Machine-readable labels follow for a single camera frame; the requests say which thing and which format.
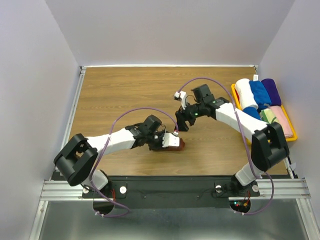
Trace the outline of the brown towel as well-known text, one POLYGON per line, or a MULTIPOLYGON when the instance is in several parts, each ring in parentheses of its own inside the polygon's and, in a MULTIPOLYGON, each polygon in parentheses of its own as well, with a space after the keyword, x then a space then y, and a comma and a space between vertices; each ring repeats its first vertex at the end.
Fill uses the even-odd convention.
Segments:
POLYGON ((154 152, 163 152, 163 151, 182 151, 185 147, 185 142, 182 138, 179 139, 179 146, 168 146, 165 148, 153 149, 154 152))

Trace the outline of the green cream patterned towel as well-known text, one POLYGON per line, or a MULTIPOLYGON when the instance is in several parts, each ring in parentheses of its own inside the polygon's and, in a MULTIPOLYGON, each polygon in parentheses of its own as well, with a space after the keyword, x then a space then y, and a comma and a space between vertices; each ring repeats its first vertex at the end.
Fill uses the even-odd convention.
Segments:
POLYGON ((265 108, 263 109, 260 113, 259 116, 261 118, 262 121, 268 123, 268 124, 272 124, 272 123, 279 123, 278 118, 276 117, 276 115, 274 114, 274 112, 269 109, 269 108, 265 108))

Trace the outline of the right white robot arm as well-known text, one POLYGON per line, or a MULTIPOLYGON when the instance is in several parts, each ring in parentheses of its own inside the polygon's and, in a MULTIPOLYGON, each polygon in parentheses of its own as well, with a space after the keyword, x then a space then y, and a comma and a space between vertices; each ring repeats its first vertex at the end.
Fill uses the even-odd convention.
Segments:
POLYGON ((242 195, 262 174, 289 156, 289 147, 282 129, 277 123, 266 123, 247 113, 234 108, 234 105, 223 97, 190 104, 184 97, 174 97, 181 102, 175 112, 178 130, 187 132, 195 124, 196 118, 207 116, 227 124, 249 140, 250 161, 231 177, 230 189, 235 195, 242 195))

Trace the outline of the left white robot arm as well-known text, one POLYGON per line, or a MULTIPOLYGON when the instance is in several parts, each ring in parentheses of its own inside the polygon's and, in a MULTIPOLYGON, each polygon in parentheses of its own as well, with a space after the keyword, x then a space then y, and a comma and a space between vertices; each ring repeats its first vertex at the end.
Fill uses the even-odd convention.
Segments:
POLYGON ((122 150, 148 145, 151 151, 169 148, 171 133, 159 131, 159 124, 138 123, 116 132, 85 137, 74 135, 54 158, 53 163, 71 187, 83 185, 100 197, 111 193, 107 174, 94 166, 97 158, 122 150))

